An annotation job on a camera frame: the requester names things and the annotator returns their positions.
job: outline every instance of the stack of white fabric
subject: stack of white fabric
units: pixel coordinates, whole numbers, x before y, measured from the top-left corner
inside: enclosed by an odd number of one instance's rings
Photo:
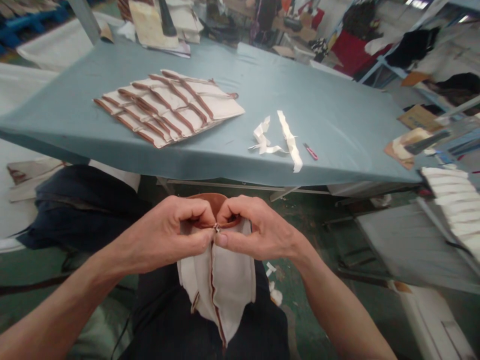
[[[93,101],[160,149],[244,114],[236,98],[213,80],[162,70]]]
[[[450,225],[451,232],[480,261],[480,194],[461,170],[423,167],[421,170]]]
[[[167,0],[166,4],[178,38],[189,43],[200,43],[200,32],[204,27],[193,10],[193,1]]]

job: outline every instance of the red utility knife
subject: red utility knife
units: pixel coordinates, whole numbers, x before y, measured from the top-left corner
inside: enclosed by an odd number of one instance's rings
[[[308,151],[308,153],[311,155],[311,157],[317,161],[319,159],[319,157],[317,156],[316,153],[314,153],[314,151],[307,145],[306,142],[303,143],[303,146],[305,147],[305,149]]]

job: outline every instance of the red fabric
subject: red fabric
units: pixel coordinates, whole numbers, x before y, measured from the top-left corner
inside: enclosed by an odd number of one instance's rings
[[[365,52],[366,44],[366,41],[342,31],[331,51],[335,53],[343,66],[337,65],[334,69],[353,77],[359,70],[371,67],[375,63],[375,59],[385,54],[391,47],[391,45],[388,45],[371,56]]]
[[[319,28],[319,25],[322,22],[322,19],[324,18],[324,15],[325,15],[325,11],[323,11],[319,7],[317,7],[316,11],[317,11],[316,15],[311,20],[311,28],[314,30],[317,30]]]

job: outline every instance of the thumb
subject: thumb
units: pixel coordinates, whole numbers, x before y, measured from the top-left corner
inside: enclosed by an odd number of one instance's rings
[[[258,239],[254,234],[245,236],[239,232],[224,231],[215,235],[215,244],[221,248],[233,251],[235,253],[242,253],[250,255]]]
[[[188,242],[188,247],[195,253],[202,254],[212,241],[215,234],[213,228],[205,228],[190,235],[184,235]]]

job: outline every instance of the gray tabletop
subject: gray tabletop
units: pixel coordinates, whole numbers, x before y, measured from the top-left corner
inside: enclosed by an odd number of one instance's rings
[[[202,38],[191,52],[191,59],[184,59],[117,36],[115,44],[99,42],[20,108],[0,117],[0,137],[66,161],[95,159],[170,179],[227,178],[271,186],[420,181],[414,170],[383,152],[407,131],[388,94],[242,43],[233,49]],[[246,113],[159,150],[92,102],[161,69],[213,78],[224,91],[239,94]],[[289,154],[247,149],[256,143],[253,130],[268,115],[267,138],[287,148],[277,110],[297,136],[299,173],[293,173]]]

